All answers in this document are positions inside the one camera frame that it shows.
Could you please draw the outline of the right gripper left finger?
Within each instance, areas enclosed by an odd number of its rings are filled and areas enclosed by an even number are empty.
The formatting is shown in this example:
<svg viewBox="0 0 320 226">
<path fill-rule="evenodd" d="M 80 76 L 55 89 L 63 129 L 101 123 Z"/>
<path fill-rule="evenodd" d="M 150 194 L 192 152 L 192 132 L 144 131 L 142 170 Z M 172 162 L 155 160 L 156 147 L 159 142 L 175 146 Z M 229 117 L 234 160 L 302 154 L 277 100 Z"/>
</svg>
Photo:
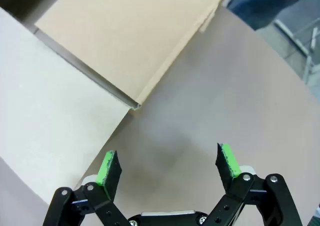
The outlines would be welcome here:
<svg viewBox="0 0 320 226">
<path fill-rule="evenodd" d="M 114 204 L 121 173 L 117 151 L 108 151 L 93 181 L 54 192 L 43 225 L 80 226 L 86 215 L 95 214 L 104 226 L 126 226 L 128 220 Z"/>
</svg>

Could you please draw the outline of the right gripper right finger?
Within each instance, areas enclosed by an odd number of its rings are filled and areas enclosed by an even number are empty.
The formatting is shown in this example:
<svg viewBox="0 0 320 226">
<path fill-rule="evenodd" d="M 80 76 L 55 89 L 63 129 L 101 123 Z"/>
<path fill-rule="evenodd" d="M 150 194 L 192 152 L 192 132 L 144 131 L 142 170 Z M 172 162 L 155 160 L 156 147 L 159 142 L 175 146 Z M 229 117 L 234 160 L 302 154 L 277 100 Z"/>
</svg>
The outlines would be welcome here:
<svg viewBox="0 0 320 226">
<path fill-rule="evenodd" d="M 256 206 L 265 226 L 300 226 L 302 221 L 284 177 L 244 172 L 228 144 L 217 144 L 215 165 L 225 194 L 207 216 L 209 226 L 232 226 L 246 205 Z"/>
</svg>

